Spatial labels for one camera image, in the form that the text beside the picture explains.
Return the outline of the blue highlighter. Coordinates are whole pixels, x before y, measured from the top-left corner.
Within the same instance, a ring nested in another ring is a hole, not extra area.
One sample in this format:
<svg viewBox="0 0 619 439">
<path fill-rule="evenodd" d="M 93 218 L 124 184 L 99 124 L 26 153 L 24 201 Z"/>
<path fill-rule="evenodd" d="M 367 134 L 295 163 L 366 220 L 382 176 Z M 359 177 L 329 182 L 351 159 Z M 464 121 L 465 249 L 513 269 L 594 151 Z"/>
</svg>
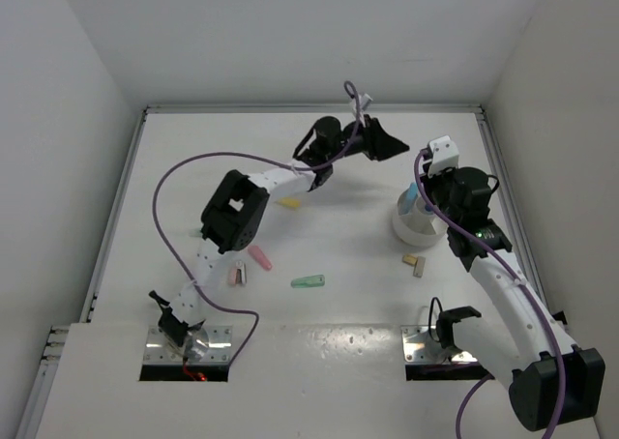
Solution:
<svg viewBox="0 0 619 439">
<path fill-rule="evenodd" d="M 416 183 L 411 183 L 404 197 L 399 204 L 399 214 L 401 216 L 408 215 L 415 205 L 418 196 L 418 186 Z"/>
</svg>

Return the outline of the yellow highlighter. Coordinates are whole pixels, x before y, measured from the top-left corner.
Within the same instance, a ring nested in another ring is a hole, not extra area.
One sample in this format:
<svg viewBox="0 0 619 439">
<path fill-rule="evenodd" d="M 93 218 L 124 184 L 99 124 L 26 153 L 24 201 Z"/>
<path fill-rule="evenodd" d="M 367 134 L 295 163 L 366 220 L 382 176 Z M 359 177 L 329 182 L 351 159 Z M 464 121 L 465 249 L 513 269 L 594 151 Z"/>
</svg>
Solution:
<svg viewBox="0 0 619 439">
<path fill-rule="evenodd" d="M 299 199 L 284 197 L 276 201 L 278 205 L 287 209 L 296 210 L 301 207 L 301 201 Z"/>
</svg>

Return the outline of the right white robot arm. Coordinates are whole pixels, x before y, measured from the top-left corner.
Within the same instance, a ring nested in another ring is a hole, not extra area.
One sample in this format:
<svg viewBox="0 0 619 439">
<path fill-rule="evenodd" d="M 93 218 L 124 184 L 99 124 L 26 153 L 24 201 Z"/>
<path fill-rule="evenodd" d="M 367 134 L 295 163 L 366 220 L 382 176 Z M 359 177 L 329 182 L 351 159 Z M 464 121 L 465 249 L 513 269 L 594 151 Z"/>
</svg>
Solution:
<svg viewBox="0 0 619 439">
<path fill-rule="evenodd" d="M 490 175 L 455 163 L 416 163 L 420 196 L 443 220 L 449 247 L 488 295 L 507 328 L 498 335 L 472 306 L 443 309 L 434 333 L 442 349 L 465 351 L 508 392 L 529 431 L 550 437 L 560 424 L 594 417 L 605 374 L 602 355 L 565 331 L 519 269 L 507 235 L 489 215 Z"/>
</svg>

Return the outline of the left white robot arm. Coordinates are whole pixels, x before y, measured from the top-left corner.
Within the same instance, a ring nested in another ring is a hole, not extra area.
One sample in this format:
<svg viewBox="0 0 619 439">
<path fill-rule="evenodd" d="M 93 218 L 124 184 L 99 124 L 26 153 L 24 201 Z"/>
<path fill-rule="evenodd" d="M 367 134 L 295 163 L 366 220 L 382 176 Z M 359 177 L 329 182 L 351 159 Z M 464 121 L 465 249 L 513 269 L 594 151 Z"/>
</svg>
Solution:
<svg viewBox="0 0 619 439">
<path fill-rule="evenodd" d="M 190 332 L 204 324 L 202 304 L 223 313 L 233 311 L 215 303 L 203 288 L 224 259 L 252 243 L 270 203 L 322 187 L 333 174 L 334 163 L 341 159 L 362 154 L 371 161 L 385 161 L 409 149 L 374 117 L 363 114 L 343 126 L 338 118 L 325 116 L 310 127 L 293 151 L 291 162 L 271 161 L 270 169 L 253 174 L 228 171 L 200 216 L 197 267 L 181 266 L 188 286 L 171 301 L 156 292 L 150 294 L 162 312 L 159 328 L 181 347 Z"/>
</svg>

